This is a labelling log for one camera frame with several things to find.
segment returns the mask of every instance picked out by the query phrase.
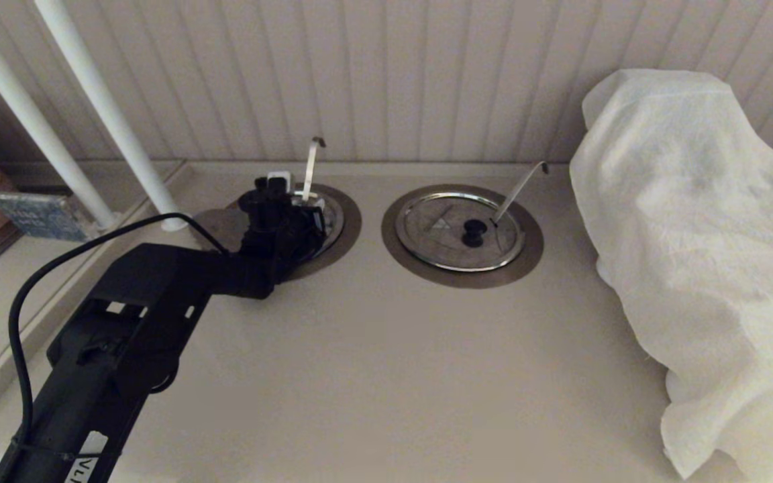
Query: white towel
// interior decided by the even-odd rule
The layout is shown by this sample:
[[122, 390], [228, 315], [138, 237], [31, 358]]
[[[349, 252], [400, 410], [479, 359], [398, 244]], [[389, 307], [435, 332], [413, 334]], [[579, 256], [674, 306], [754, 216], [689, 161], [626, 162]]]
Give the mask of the white towel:
[[709, 74], [620, 70], [571, 162], [605, 278], [674, 373], [660, 430], [687, 478], [716, 449], [773, 481], [773, 150]]

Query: black knob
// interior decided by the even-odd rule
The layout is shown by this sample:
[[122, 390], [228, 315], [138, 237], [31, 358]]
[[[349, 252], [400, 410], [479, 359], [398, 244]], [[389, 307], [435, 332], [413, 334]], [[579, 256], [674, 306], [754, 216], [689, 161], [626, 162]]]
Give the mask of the black knob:
[[488, 231], [488, 226], [481, 220], [467, 220], [464, 222], [464, 235], [461, 242], [470, 248], [479, 248], [482, 245], [482, 233]]

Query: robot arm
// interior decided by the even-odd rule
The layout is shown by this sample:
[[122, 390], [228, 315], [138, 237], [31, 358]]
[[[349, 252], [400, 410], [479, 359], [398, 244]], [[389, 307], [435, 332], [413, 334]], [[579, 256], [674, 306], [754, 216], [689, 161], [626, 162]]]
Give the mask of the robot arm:
[[0, 481], [108, 481], [148, 395], [174, 382], [211, 296], [265, 299], [320, 249], [319, 209], [292, 205], [282, 178], [256, 186], [239, 200], [250, 228], [238, 253], [142, 244], [111, 264], [47, 350], [52, 373]]

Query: beadboard wall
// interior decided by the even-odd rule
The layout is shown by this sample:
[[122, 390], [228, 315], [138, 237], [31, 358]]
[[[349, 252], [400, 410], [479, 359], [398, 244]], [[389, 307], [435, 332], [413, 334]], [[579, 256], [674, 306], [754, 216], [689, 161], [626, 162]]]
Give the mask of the beadboard wall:
[[[620, 67], [733, 86], [773, 146], [773, 1], [70, 0], [150, 155], [567, 162], [580, 101]], [[119, 158], [32, 0], [0, 50], [77, 159]], [[0, 97], [0, 162], [43, 155]]]

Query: white pipe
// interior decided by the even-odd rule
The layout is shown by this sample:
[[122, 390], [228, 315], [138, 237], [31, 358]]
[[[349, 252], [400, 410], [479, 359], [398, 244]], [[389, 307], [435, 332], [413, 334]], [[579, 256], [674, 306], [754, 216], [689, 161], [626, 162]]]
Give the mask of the white pipe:
[[32, 140], [38, 145], [46, 159], [56, 169], [62, 180], [73, 190], [74, 195], [83, 202], [86, 209], [95, 217], [99, 229], [107, 229], [115, 223], [115, 215], [105, 204], [101, 195], [92, 186], [82, 169], [76, 165], [61, 140], [38, 107], [32, 101], [13, 71], [5, 63], [0, 53], [0, 94], [13, 113], [22, 123]]
[[[89, 49], [85, 46], [83, 38], [79, 36], [73, 19], [67, 13], [67, 8], [61, 3], [61, 0], [35, 0], [34, 3], [38, 6], [40, 15], [44, 18], [46, 27], [49, 28], [52, 37], [56, 40], [58, 48], [64, 53], [64, 58], [67, 59], [76, 79], [83, 86], [85, 94], [89, 96], [91, 104], [97, 110], [107, 131], [121, 150], [121, 154], [127, 160], [133, 174], [142, 184], [142, 188], [148, 194], [148, 198], [151, 198], [157, 211], [160, 213], [180, 211], [165, 184], [154, 167], [151, 166], [148, 154], [145, 153], [145, 149], [139, 143], [136, 134], [117, 106], [107, 83], [104, 82], [101, 73], [91, 59]], [[177, 218], [163, 222], [163, 229], [166, 231], [181, 229], [184, 226], [187, 224]]]

